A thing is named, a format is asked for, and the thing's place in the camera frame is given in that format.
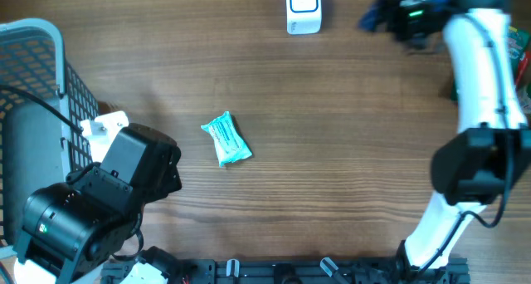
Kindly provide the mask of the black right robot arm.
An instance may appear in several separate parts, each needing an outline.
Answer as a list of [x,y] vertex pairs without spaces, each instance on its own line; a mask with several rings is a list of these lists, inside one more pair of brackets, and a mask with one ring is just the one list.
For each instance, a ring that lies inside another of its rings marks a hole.
[[456,137],[431,160],[433,194],[403,244],[407,277],[443,268],[472,221],[492,203],[503,212],[530,164],[530,128],[509,59],[509,0],[375,0],[359,26],[383,27],[412,49],[440,33],[457,92]]

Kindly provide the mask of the red white toothpaste tube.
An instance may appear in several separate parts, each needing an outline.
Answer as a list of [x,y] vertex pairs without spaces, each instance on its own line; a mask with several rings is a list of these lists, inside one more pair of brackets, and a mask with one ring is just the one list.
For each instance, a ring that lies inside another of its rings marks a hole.
[[530,82],[530,51],[525,51],[519,58],[517,69],[514,73],[516,89],[526,86]]

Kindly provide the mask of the teal wet wipes pack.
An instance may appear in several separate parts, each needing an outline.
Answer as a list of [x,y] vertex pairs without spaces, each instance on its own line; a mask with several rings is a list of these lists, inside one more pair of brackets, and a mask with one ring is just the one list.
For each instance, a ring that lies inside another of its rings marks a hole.
[[245,140],[236,130],[229,111],[225,111],[208,124],[202,125],[201,129],[213,139],[220,168],[252,156]]

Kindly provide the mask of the green 3M gloves package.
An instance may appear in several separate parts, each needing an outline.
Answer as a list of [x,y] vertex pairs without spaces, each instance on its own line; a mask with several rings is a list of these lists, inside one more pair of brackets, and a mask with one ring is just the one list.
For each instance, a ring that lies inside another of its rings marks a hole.
[[[530,33],[525,31],[522,28],[517,27],[509,27],[509,37],[508,37],[508,45],[509,45],[509,59],[511,63],[511,70],[514,73],[517,69],[519,58],[522,56],[522,54],[525,51],[530,51]],[[528,89],[527,86],[530,84],[530,82],[520,88],[517,91],[517,96],[519,99],[524,98],[525,96],[528,97]]]

